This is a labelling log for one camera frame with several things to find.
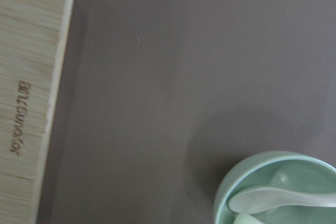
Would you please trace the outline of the mint green bowl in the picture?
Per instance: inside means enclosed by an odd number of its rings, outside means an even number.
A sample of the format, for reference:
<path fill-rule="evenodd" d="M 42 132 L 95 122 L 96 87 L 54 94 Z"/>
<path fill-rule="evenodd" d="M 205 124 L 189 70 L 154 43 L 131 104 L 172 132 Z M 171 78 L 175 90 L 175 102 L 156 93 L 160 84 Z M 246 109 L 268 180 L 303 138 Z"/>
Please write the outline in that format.
<path fill-rule="evenodd" d="M 307 194 L 334 194 L 335 168 L 307 155 L 269 151 L 234 166 L 222 180 L 214 203 L 214 223 L 234 223 L 238 212 L 228 203 L 251 187 L 277 187 Z M 335 223 L 334 207 L 280 206 L 253 213 L 262 223 Z"/>

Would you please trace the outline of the white ceramic soup spoon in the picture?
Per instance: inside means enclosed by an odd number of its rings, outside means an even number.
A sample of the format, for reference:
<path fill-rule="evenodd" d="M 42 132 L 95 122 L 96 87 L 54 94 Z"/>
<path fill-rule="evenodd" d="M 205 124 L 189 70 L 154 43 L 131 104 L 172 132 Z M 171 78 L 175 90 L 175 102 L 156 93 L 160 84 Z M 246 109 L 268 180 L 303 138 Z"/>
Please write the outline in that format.
<path fill-rule="evenodd" d="M 335 207 L 335 193 L 304 193 L 271 186 L 254 186 L 236 193 L 228 207 L 236 213 L 257 214 L 283 206 Z"/>

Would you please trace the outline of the wooden cutting board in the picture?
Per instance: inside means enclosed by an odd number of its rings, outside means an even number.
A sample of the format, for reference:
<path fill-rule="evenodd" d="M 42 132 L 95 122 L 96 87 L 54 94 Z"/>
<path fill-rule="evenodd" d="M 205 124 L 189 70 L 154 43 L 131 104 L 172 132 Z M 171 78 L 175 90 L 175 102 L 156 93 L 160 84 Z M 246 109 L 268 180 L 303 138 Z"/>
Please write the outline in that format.
<path fill-rule="evenodd" d="M 74 0 L 1 0 L 1 223 L 35 223 Z"/>

